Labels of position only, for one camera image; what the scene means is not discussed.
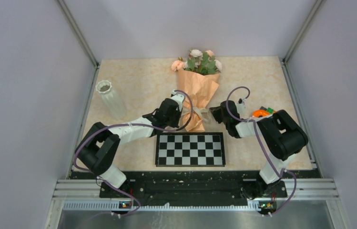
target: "marble tabletop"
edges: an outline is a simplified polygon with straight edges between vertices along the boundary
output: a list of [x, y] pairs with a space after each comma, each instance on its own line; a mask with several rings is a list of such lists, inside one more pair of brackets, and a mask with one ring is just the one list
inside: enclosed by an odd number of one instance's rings
[[[284, 74], [277, 56], [264, 57], [218, 57], [223, 64], [219, 88], [207, 107], [218, 106], [229, 92], [238, 86], [247, 86], [251, 95], [246, 101], [248, 117], [261, 106], [286, 110], [297, 120]], [[98, 93], [94, 90], [84, 134], [91, 126], [101, 121], [105, 125], [137, 119], [159, 107], [160, 103], [176, 89], [176, 73], [170, 70], [175, 58], [103, 60], [97, 82], [109, 80], [124, 100], [127, 116], [122, 121], [111, 118]], [[237, 101], [247, 91], [238, 90], [232, 95]], [[156, 137], [142, 138], [119, 146], [114, 159], [122, 171], [196, 171], [196, 170], [259, 170], [266, 159], [255, 137], [236, 139], [231, 137], [223, 124], [215, 120], [204, 124], [207, 132], [223, 132], [225, 167], [156, 167]], [[297, 154], [288, 169], [312, 169], [306, 147]]]

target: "white wall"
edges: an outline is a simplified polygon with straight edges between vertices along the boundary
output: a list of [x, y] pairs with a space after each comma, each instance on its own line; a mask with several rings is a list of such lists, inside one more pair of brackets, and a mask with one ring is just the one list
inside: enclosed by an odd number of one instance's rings
[[43, 227], [91, 79], [54, 0], [0, 1], [0, 229]]
[[357, 228], [357, 1], [326, 1], [290, 62], [326, 177]]
[[315, 0], [66, 0], [97, 60], [284, 57]]

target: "chessboard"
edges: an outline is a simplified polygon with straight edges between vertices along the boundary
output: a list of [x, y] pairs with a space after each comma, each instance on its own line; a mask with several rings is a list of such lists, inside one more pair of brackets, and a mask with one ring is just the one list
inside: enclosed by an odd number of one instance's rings
[[156, 166], [223, 167], [225, 164], [221, 132], [162, 133], [157, 136]]

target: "metal floor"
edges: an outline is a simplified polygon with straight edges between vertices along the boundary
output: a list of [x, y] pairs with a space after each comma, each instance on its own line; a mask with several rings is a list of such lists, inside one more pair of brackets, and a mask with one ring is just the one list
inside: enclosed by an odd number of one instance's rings
[[[63, 211], [58, 229], [75, 229], [98, 211]], [[244, 211], [143, 211], [118, 219], [100, 215], [79, 229], [333, 229], [325, 201], [292, 201], [272, 218]]]

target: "orange wrapping paper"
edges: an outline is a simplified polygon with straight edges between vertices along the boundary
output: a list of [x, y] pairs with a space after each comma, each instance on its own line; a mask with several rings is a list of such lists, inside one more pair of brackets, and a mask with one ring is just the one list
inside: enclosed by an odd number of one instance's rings
[[[201, 75], [198, 73], [179, 70], [177, 77], [177, 85], [179, 90], [185, 91], [192, 99], [193, 105], [198, 108], [206, 108], [212, 96], [215, 94], [219, 84], [220, 74]], [[188, 99], [183, 103], [184, 107], [191, 109]], [[183, 123], [186, 123], [190, 117], [190, 113], [183, 116]], [[204, 132], [205, 127], [202, 123], [202, 118], [194, 112], [194, 115], [185, 127], [188, 132]]]

